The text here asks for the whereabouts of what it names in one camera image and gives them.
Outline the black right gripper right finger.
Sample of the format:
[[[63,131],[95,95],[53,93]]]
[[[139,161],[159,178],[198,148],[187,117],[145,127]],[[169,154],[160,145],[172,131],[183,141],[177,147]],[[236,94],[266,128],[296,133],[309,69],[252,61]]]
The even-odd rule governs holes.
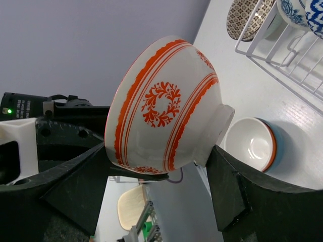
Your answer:
[[[219,146],[206,170],[224,241],[322,241],[322,190],[273,178]]]

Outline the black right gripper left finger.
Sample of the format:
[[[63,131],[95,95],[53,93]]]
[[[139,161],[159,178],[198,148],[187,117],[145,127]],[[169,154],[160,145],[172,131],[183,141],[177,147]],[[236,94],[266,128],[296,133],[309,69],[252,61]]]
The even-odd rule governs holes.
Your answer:
[[[95,234],[107,179],[164,180],[113,165],[103,144],[16,185],[1,186],[1,241],[89,241]]]

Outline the orange floral bowl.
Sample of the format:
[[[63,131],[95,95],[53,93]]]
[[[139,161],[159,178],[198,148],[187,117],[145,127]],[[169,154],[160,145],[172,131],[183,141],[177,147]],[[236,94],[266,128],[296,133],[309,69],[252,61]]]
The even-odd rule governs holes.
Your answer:
[[[112,164],[137,174],[166,174],[190,162],[205,166],[234,114],[207,57],[166,36],[145,49],[121,81],[104,146]]]

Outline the brown patterned bowl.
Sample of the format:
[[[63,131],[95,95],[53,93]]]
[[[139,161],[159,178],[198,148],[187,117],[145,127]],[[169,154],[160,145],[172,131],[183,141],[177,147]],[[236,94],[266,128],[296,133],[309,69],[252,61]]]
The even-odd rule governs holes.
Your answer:
[[[254,0],[234,0],[232,2],[226,22],[227,33],[232,39],[238,40],[257,2]],[[242,41],[251,41],[256,36],[273,5],[274,1],[271,0],[261,2],[242,37]]]

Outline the blue floral bowl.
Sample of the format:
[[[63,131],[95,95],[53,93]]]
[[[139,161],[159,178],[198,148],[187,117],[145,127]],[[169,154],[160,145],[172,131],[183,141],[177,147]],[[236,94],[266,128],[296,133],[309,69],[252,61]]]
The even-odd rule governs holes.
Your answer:
[[[306,0],[277,0],[278,11],[283,20],[293,28],[309,31],[305,16]]]

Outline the orange geometric patterned bowl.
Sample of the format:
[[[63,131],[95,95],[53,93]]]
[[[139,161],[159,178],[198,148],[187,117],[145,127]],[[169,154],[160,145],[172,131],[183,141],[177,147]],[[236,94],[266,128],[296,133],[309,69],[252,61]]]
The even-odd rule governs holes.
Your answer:
[[[322,0],[307,0],[305,16],[310,30],[322,39]]]

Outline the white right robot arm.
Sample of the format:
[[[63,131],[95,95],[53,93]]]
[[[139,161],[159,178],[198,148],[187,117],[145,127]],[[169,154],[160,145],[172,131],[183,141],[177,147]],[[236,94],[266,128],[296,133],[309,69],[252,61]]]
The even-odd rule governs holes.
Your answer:
[[[76,96],[6,92],[1,101],[1,241],[88,241],[113,165],[103,146],[107,106]],[[273,178],[219,146],[206,165],[225,241],[322,241],[322,191]]]

